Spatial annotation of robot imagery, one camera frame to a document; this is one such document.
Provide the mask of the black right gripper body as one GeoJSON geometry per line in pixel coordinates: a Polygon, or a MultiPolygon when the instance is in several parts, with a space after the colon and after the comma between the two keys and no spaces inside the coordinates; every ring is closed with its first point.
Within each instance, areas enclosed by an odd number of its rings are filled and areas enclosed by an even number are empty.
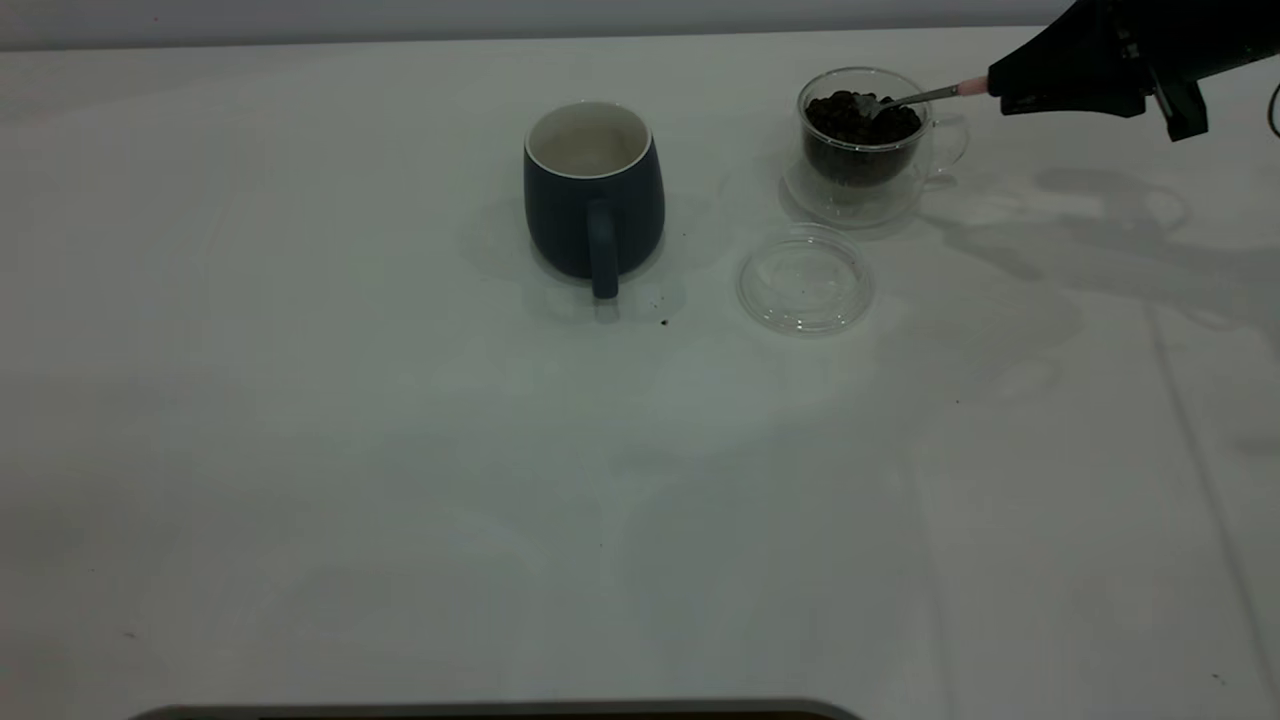
{"type": "Polygon", "coordinates": [[[1132,13],[1132,60],[1144,82],[1149,73],[1201,81],[1224,72],[1217,36],[1225,1],[1076,1],[1075,8],[1126,8],[1132,13]]]}

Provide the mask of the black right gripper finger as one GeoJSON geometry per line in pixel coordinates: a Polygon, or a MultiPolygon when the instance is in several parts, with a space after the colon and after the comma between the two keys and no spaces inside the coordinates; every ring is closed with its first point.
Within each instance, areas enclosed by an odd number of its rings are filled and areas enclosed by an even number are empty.
{"type": "Polygon", "coordinates": [[[1036,36],[1039,61],[1132,59],[1132,13],[1126,8],[1069,8],[1036,36]]]}
{"type": "Polygon", "coordinates": [[[1106,38],[1033,38],[991,65],[987,79],[1006,117],[1087,111],[1133,118],[1147,109],[1133,60],[1106,38]]]}

